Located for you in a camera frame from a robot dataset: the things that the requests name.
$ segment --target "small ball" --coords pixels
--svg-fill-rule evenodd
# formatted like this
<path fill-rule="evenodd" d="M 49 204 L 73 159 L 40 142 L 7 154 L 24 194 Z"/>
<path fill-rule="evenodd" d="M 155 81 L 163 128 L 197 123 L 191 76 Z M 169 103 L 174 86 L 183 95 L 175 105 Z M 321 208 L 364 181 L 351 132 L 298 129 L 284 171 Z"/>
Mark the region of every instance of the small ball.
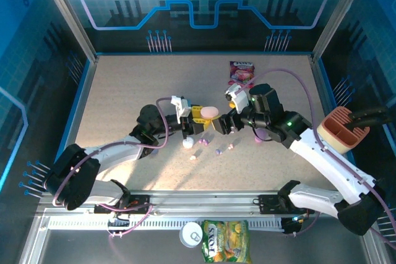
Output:
<path fill-rule="evenodd" d="M 194 143 L 195 143 L 194 139 L 190 136 L 187 136 L 186 139 L 183 139 L 183 147 L 184 148 L 192 148 Z"/>

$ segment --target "snack bag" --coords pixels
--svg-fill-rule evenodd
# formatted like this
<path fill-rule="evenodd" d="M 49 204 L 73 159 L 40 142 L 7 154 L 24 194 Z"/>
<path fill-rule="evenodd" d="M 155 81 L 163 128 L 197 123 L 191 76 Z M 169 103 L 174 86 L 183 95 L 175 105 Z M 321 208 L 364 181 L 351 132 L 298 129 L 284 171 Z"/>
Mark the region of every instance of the snack bag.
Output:
<path fill-rule="evenodd" d="M 230 61 L 230 81 L 229 85 L 237 83 L 245 85 L 254 77 L 254 65 L 251 62 Z"/>
<path fill-rule="evenodd" d="M 206 263 L 239 262 L 251 264 L 247 221 L 204 221 L 202 253 Z"/>

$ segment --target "purple toy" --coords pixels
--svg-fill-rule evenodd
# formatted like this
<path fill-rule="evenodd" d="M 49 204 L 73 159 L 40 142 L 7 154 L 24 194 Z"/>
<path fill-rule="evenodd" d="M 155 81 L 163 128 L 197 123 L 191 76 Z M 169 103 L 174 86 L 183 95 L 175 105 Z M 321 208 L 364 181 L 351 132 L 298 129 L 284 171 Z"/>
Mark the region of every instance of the purple toy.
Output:
<path fill-rule="evenodd" d="M 268 138 L 268 133 L 264 129 L 254 129 L 256 131 L 257 136 L 254 136 L 254 140 L 257 143 L 261 143 L 262 140 L 265 140 Z"/>

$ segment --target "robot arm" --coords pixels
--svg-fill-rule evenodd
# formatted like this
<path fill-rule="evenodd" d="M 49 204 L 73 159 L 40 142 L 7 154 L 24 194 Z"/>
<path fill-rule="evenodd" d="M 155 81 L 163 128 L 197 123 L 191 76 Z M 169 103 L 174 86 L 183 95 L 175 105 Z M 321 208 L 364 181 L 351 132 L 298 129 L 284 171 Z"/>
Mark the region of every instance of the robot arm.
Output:
<path fill-rule="evenodd" d="M 193 118 L 190 113 L 191 105 L 184 98 L 172 97 L 171 102 L 176 106 L 176 114 L 166 116 L 166 123 L 170 132 L 181 131 L 183 137 L 199 134 L 204 131 L 204 125 Z M 54 166 L 47 173 L 43 187 L 51 194 L 60 188 L 67 175 L 83 158 L 97 152 L 78 168 L 67 181 L 59 194 L 58 202 L 67 210 L 74 210 L 83 203 L 115 205 L 117 208 L 126 207 L 129 203 L 129 191 L 117 181 L 96 181 L 96 176 L 125 161 L 134 161 L 149 155 L 153 148 L 145 148 L 130 143 L 157 146 L 156 135 L 165 133 L 165 125 L 158 108 L 146 105 L 140 110 L 137 125 L 132 132 L 118 140 L 121 145 L 115 145 L 101 151 L 99 147 L 81 148 L 77 144 L 69 145 L 56 160 Z"/>
<path fill-rule="evenodd" d="M 385 198 L 383 181 L 376 181 L 362 172 L 322 140 L 324 149 L 316 141 L 311 123 L 293 111 L 284 111 L 276 91 L 268 84 L 260 84 L 249 91 L 250 100 L 241 87 L 234 84 L 225 93 L 235 106 L 228 114 L 214 121 L 222 134 L 241 130 L 245 126 L 267 131 L 269 137 L 281 143 L 310 162 L 338 191 L 316 189 L 290 181 L 278 192 L 280 204 L 289 211 L 307 208 L 338 218 L 351 232 L 364 235 L 382 214 L 381 204 L 351 172 L 358 172 L 371 187 Z M 335 161 L 326 150 L 341 159 L 349 172 Z"/>

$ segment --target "pink candy bag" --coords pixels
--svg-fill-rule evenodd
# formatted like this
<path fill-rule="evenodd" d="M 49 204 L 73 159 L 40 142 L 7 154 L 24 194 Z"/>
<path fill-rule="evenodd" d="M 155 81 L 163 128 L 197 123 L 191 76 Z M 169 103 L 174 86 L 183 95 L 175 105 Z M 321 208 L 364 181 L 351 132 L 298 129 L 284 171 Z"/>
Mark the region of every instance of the pink candy bag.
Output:
<path fill-rule="evenodd" d="M 237 83 L 245 85 L 254 77 L 254 65 L 251 62 L 230 61 L 230 81 L 229 85 Z"/>

